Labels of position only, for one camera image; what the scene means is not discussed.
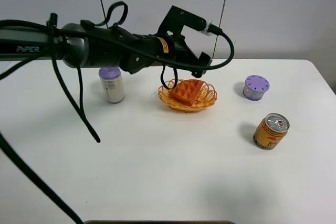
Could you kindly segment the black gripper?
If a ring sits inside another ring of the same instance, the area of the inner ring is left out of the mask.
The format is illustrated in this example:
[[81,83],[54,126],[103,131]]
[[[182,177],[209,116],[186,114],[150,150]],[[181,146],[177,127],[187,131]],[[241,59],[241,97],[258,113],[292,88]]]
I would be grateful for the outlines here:
[[206,73],[204,69],[212,63],[211,57],[201,52],[198,58],[191,51],[182,35],[174,36],[168,33],[150,34],[153,41],[149,54],[155,57],[151,60],[150,67],[166,66],[176,70],[186,70],[195,78],[201,78]]

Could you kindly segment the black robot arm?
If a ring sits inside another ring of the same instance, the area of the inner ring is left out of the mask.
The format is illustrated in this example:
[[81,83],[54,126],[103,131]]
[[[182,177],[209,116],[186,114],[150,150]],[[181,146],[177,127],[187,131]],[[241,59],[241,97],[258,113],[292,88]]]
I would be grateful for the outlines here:
[[197,57],[186,45],[184,38],[169,35],[137,35],[121,27],[84,29],[70,23],[65,30],[87,32],[88,38],[76,38],[58,34],[54,45],[49,45],[49,35],[42,30],[20,26],[1,28],[1,61],[21,61],[48,51],[42,60],[56,56],[67,66],[75,68],[120,67],[130,74],[143,68],[159,66],[161,59],[175,63],[209,66],[209,55]]

